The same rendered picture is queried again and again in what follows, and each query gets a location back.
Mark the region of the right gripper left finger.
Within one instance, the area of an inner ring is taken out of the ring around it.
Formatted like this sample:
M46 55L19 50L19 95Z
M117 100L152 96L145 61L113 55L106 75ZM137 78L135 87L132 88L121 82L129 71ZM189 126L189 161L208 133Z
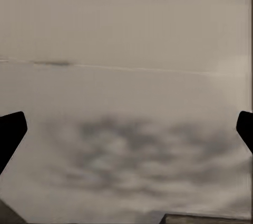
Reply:
M24 112L0 117L0 175L27 131Z

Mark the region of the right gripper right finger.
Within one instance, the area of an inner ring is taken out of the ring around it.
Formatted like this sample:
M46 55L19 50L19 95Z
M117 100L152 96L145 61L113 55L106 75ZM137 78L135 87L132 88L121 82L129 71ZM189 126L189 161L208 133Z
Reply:
M241 111L236 130L253 153L253 113Z

